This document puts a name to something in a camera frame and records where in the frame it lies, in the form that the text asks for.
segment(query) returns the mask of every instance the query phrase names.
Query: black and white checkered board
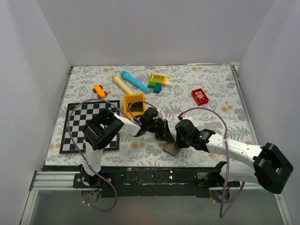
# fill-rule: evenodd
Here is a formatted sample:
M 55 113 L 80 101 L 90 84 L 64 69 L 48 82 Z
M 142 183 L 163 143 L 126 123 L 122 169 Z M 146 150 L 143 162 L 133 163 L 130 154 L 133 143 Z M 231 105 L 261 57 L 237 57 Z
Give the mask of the black and white checkered board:
M 120 107 L 119 100 L 114 100 L 110 102 L 117 105 L 118 108 Z M 67 131 L 68 116 L 77 105 L 78 103 L 70 103 L 67 105 L 64 132 L 62 134 L 62 139 L 60 144 L 60 154 L 78 153 Z M 88 102 L 81 105 L 75 110 L 75 112 L 71 116 L 70 130 L 74 140 L 76 141 L 78 147 L 82 150 L 82 152 L 85 152 L 85 141 L 83 140 L 83 132 L 82 132 L 83 127 L 90 119 L 96 116 L 99 113 L 99 109 L 102 108 L 109 108 L 113 113 L 117 113 L 118 115 L 120 114 L 120 112 L 117 111 L 117 109 L 112 107 L 110 104 L 99 101 L 99 102 Z M 120 139 L 119 134 L 117 134 L 112 139 L 110 144 L 106 148 L 104 148 L 104 151 L 119 150 L 119 139 Z

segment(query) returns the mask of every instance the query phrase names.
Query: green toy block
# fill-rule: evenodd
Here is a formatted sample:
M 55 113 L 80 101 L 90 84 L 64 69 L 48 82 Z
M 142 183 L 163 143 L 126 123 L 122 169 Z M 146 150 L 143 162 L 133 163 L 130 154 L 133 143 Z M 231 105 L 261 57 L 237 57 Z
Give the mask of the green toy block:
M 160 93 L 161 89 L 162 89 L 161 83 L 156 83 L 155 87 L 154 87 L 154 93 L 156 93 L 156 94 Z
M 151 81 L 151 79 L 149 79 L 149 81 L 148 81 L 148 88 L 152 88 L 152 89 L 154 89 L 154 87 L 155 87 L 155 82 L 153 82 L 153 81 Z

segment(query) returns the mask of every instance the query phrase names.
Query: tabletop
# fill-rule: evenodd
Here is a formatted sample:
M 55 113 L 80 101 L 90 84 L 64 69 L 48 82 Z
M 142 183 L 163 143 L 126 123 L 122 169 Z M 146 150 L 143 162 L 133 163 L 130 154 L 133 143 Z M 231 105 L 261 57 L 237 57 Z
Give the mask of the tabletop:
M 94 85 L 101 84 L 107 91 L 106 100 L 120 100 L 124 109 L 125 92 L 112 81 L 112 75 L 128 71 L 133 77 L 147 85 L 151 73 L 166 75 L 173 84 L 172 88 L 163 88 L 159 94 L 146 94 L 146 101 L 165 113 L 172 134 L 176 134 L 177 116 L 192 107 L 197 107 L 191 96 L 192 90 L 203 89 L 209 102 L 206 107 L 217 112 L 228 126 L 228 134 L 236 141 L 253 144 L 255 137 L 251 130 L 249 118 L 242 103 L 237 81 L 230 65 L 175 65 L 175 66 L 114 66 L 114 67 L 73 67 L 65 94 L 60 106 L 57 121 L 52 134 L 45 165 L 77 166 L 84 163 L 79 154 L 60 154 L 60 142 L 63 134 L 67 105 L 95 98 Z M 124 81 L 135 93 L 140 89 Z M 205 110 L 193 110 L 187 113 L 193 118 L 198 129 L 211 129 L 221 135 L 224 126 L 219 118 Z M 165 142 L 157 141 L 154 134 L 147 133 L 141 137 L 120 134 L 120 150 L 103 153 L 103 166 L 163 166 L 163 167 L 214 167 L 225 157 L 194 148 L 181 149 L 174 157 L 162 151 Z

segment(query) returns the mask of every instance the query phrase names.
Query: red box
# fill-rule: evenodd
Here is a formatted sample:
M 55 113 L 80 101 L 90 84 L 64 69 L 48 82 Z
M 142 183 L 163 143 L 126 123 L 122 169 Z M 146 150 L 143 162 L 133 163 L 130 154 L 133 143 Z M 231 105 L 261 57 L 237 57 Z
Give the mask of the red box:
M 203 104 L 206 104 L 208 103 L 208 98 L 206 97 L 204 91 L 200 88 L 200 89 L 197 89 L 197 90 L 193 90 L 192 91 L 192 96 L 195 100 L 195 102 L 197 103 L 197 105 L 203 105 Z

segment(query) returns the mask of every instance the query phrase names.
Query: beige stick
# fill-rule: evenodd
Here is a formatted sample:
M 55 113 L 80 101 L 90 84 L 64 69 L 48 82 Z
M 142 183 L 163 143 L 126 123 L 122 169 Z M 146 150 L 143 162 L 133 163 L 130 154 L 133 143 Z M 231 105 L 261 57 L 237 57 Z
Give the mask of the beige stick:
M 134 95 L 134 93 L 132 92 L 132 90 L 129 89 L 129 87 L 127 87 L 126 84 L 124 84 L 124 82 L 121 80 L 121 78 L 118 76 L 118 75 L 113 75 L 112 76 L 112 80 L 118 84 L 122 89 L 123 91 L 125 91 L 128 95 Z

